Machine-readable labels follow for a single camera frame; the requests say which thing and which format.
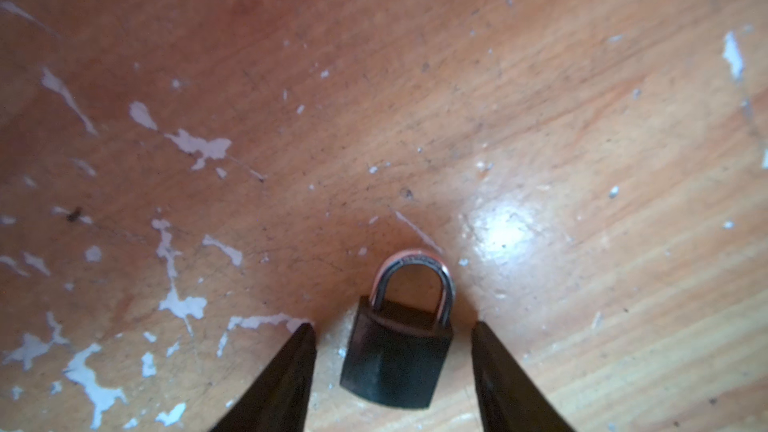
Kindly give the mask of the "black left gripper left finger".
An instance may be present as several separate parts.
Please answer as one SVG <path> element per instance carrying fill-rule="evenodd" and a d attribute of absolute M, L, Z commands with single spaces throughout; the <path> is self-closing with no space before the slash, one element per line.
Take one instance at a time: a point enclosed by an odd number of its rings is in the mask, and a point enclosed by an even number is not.
<path fill-rule="evenodd" d="M 302 432 L 316 356 L 315 330 L 304 323 L 213 429 Z"/>

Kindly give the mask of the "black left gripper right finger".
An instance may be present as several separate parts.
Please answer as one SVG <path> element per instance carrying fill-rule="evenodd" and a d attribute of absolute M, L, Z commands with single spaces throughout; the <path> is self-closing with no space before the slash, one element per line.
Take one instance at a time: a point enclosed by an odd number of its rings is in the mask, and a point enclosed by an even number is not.
<path fill-rule="evenodd" d="M 472 329 L 471 356 L 485 431 L 572 429 L 483 321 Z"/>

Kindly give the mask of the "black padlock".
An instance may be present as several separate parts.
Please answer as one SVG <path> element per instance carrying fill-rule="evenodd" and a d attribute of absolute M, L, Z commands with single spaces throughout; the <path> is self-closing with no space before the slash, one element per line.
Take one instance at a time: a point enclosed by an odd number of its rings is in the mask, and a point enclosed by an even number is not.
<path fill-rule="evenodd" d="M 432 312 L 386 298 L 390 279 L 408 266 L 424 266 L 441 283 Z M 400 409 L 427 409 L 446 361 L 454 331 L 456 288 L 435 252 L 406 249 L 379 267 L 369 295 L 360 298 L 340 386 L 369 402 Z"/>

